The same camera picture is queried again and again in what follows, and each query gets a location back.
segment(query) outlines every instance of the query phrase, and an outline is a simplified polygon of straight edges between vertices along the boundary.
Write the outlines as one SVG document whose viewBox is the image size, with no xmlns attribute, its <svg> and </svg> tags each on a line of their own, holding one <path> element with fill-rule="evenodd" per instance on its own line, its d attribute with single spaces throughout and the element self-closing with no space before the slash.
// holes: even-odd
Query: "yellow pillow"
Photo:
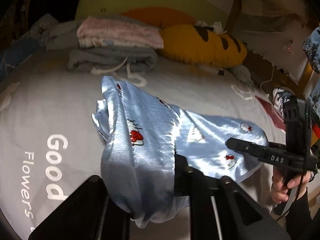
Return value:
<svg viewBox="0 0 320 240">
<path fill-rule="evenodd" d="M 210 28 L 180 24 L 160 32 L 167 58 L 188 64 L 209 64 L 229 68 L 240 65 L 247 56 L 245 45 L 228 34 L 216 34 Z"/>
</svg>

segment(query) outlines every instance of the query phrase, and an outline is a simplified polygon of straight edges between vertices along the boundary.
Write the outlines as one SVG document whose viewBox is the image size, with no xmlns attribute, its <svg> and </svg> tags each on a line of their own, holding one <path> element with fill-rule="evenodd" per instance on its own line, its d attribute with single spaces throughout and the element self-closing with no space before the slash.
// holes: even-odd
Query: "blue fabric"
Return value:
<svg viewBox="0 0 320 240">
<path fill-rule="evenodd" d="M 16 41 L 11 47 L 0 52 L 0 82 L 28 56 L 39 50 L 38 41 L 27 38 Z"/>
<path fill-rule="evenodd" d="M 302 49 L 305 51 L 313 70 L 320 73 L 320 27 L 316 28 L 304 41 Z"/>
<path fill-rule="evenodd" d="M 128 82 L 104 77 L 103 100 L 92 120 L 106 146 L 101 176 L 111 199 L 138 227 L 173 218 L 188 198 L 173 197 L 174 154 L 205 175 L 236 182 L 260 167 L 254 157 L 229 150 L 231 137 L 268 145 L 264 131 L 243 120 L 180 109 Z"/>
</svg>

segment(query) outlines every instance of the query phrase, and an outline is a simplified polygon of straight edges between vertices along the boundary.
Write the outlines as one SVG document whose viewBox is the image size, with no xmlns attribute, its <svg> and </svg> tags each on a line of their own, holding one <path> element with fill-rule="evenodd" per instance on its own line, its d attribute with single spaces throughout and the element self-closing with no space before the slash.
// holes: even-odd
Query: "person's arm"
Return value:
<svg viewBox="0 0 320 240">
<path fill-rule="evenodd" d="M 300 184 L 301 175 L 294 177 L 288 185 L 283 183 L 283 176 L 276 166 L 273 167 L 271 196 L 274 202 L 282 203 L 288 201 L 288 189 Z M 303 176 L 302 186 L 297 201 L 293 202 L 286 216 L 286 229 L 292 240 L 298 239 L 311 222 L 308 203 L 307 184 L 310 180 L 310 171 Z"/>
<path fill-rule="evenodd" d="M 286 229 L 292 240 L 298 239 L 311 223 L 311 214 L 308 203 L 308 191 L 293 202 L 289 213 L 285 217 Z"/>
</svg>

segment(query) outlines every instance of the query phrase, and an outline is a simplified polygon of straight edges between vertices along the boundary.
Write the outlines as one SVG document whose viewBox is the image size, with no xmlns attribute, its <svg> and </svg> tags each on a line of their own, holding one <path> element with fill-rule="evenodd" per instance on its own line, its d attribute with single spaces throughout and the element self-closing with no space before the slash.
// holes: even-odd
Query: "gray towel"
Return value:
<svg viewBox="0 0 320 240">
<path fill-rule="evenodd" d="M 132 72 L 149 71 L 156 65 L 157 53 L 150 48 L 101 47 L 91 49 L 75 49 L 69 54 L 68 70 L 74 72 L 90 72 L 95 69 L 111 69 L 123 63 L 128 57 Z"/>
</svg>

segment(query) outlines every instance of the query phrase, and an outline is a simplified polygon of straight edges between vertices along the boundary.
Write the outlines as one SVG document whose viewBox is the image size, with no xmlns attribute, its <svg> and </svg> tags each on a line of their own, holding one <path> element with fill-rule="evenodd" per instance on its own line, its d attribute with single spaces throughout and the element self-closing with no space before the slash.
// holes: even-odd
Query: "hand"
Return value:
<svg viewBox="0 0 320 240">
<path fill-rule="evenodd" d="M 297 199 L 301 198 L 306 190 L 307 184 L 310 180 L 311 173 L 307 173 L 303 176 L 302 186 L 300 193 Z M 287 195 L 288 189 L 291 189 L 300 184 L 301 175 L 295 176 L 292 180 L 289 181 L 288 185 L 283 183 L 284 177 L 280 173 L 279 169 L 276 166 L 273 166 L 273 176 L 272 176 L 272 186 L 271 186 L 271 196 L 274 202 L 280 204 L 281 202 L 287 202 L 289 196 Z"/>
</svg>

